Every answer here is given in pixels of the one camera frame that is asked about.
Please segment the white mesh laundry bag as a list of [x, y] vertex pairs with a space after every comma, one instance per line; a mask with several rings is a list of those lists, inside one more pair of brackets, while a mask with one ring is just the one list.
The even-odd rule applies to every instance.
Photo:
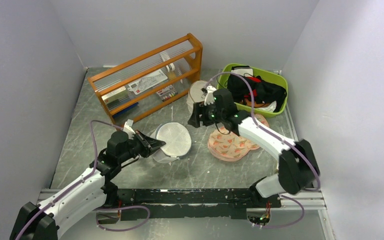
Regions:
[[160, 124], [150, 135], [165, 142], [151, 157], [160, 164], [168, 164], [188, 154], [192, 147], [192, 138], [188, 129], [178, 122]]

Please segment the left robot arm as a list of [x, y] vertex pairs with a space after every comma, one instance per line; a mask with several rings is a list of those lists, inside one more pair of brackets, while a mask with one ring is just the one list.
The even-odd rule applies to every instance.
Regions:
[[166, 145], [162, 140], [136, 130], [132, 137], [115, 131], [107, 146], [73, 182], [49, 198], [26, 203], [19, 211], [11, 240], [58, 240], [64, 233], [95, 209], [114, 207], [119, 200], [118, 187], [111, 182], [122, 164], [137, 157], [147, 158]]

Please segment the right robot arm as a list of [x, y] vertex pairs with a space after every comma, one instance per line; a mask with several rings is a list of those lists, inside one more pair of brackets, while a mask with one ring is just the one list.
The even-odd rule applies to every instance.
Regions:
[[209, 86], [200, 92], [204, 99], [193, 104], [189, 125], [199, 128], [223, 124], [226, 134], [233, 133], [251, 141], [278, 161], [276, 174], [252, 185], [254, 190], [249, 199], [255, 207], [262, 207], [273, 195], [295, 195], [313, 181], [320, 182], [320, 170], [307, 140], [294, 141], [263, 125], [253, 112], [238, 110], [227, 89]]

